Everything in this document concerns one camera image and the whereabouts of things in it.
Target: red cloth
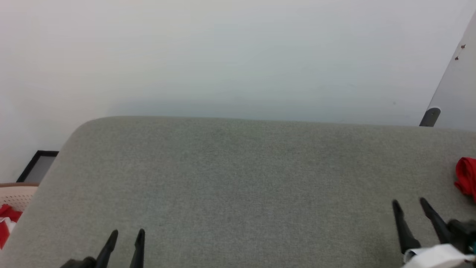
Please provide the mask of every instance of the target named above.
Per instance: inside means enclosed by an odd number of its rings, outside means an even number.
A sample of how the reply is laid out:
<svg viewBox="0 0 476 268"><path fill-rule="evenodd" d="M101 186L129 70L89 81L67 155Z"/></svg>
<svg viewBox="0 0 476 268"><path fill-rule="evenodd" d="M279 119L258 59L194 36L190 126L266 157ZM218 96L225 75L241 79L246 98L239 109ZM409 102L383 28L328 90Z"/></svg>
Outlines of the red cloth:
<svg viewBox="0 0 476 268"><path fill-rule="evenodd" d="M456 164L456 177L455 186L476 202L476 159L462 157Z"/></svg>
<svg viewBox="0 0 476 268"><path fill-rule="evenodd" d="M13 222L18 222L18 219L21 216L20 211L15 211L13 208L7 204L3 204L0 207L0 218L10 218ZM8 230L7 224L3 221L0 222L0 248L3 248L7 238L10 236L10 231Z"/></svg>

